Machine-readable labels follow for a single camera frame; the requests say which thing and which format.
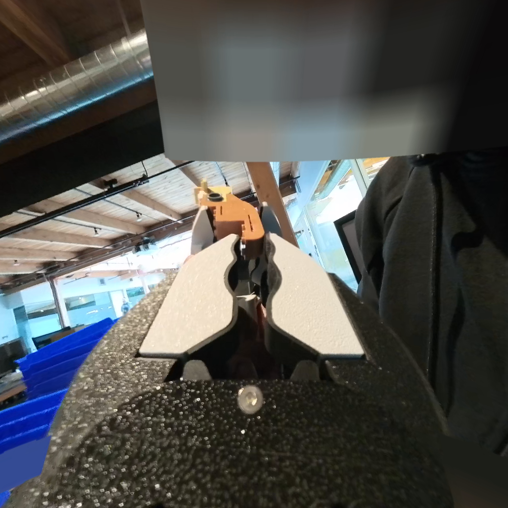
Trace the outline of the silver ventilation duct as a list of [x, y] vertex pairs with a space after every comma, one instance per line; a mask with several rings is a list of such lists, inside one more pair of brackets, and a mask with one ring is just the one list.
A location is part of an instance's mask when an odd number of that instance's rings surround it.
[[153, 77], [145, 29], [1, 90], [1, 143]]

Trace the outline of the stack of blue storage bins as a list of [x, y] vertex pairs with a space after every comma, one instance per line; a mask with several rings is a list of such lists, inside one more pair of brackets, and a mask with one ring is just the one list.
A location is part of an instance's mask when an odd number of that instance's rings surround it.
[[47, 436], [75, 374], [117, 321], [106, 318], [17, 361], [26, 398], [1, 411], [1, 453]]

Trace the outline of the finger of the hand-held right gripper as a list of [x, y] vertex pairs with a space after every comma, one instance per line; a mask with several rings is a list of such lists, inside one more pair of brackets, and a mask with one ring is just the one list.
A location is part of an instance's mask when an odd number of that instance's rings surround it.
[[193, 222], [191, 255], [196, 255], [217, 242], [213, 227], [213, 212], [209, 207], [200, 207]]
[[277, 235], [280, 238], [283, 237], [278, 218], [267, 202], [260, 204], [258, 215], [263, 226], [264, 238], [267, 238], [268, 234]]

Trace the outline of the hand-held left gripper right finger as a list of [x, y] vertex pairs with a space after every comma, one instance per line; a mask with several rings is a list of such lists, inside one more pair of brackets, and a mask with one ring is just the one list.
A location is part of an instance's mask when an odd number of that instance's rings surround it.
[[279, 361], [358, 359], [365, 354], [331, 278], [280, 236], [266, 236], [265, 344]]

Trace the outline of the black framed board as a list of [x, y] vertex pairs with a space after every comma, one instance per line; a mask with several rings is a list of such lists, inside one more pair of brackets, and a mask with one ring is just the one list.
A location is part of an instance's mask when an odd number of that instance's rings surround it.
[[343, 217], [336, 219], [334, 221], [334, 226], [352, 269], [356, 283], [359, 285], [362, 280], [364, 262], [355, 228], [356, 212], [356, 210], [353, 210]]

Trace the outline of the wooden ceiling beam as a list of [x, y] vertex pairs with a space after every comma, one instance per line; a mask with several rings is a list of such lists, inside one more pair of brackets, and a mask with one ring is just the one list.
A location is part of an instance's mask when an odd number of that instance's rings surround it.
[[251, 176], [258, 201], [260, 203], [266, 202], [270, 206], [280, 224], [282, 237], [298, 248], [299, 245], [270, 163], [246, 162], [246, 167]]

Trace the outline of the brown toy brick assembly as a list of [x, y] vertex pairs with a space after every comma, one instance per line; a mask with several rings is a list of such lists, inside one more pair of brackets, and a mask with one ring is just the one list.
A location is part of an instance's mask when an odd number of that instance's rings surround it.
[[233, 234], [240, 239], [240, 254], [246, 260], [261, 256], [264, 230], [255, 207], [233, 194], [229, 186], [210, 187], [206, 179], [194, 189], [198, 207], [213, 212], [213, 227], [217, 241]]

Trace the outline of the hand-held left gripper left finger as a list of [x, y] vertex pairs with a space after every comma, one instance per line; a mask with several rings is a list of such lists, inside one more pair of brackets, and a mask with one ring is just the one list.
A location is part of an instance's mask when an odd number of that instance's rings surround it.
[[238, 301], [228, 281], [237, 261], [236, 234], [193, 255], [176, 276], [139, 354], [179, 358], [229, 332], [238, 317]]

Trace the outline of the person's dark clothing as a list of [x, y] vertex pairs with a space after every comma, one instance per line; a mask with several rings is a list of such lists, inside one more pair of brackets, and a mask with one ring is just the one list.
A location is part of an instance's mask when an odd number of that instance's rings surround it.
[[507, 147], [392, 156], [355, 218], [358, 290], [451, 434], [507, 457]]

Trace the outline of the black ceiling panel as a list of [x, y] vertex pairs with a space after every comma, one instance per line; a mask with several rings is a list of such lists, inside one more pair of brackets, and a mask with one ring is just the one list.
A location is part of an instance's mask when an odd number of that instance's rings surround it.
[[164, 151], [157, 101], [1, 164], [1, 216]]

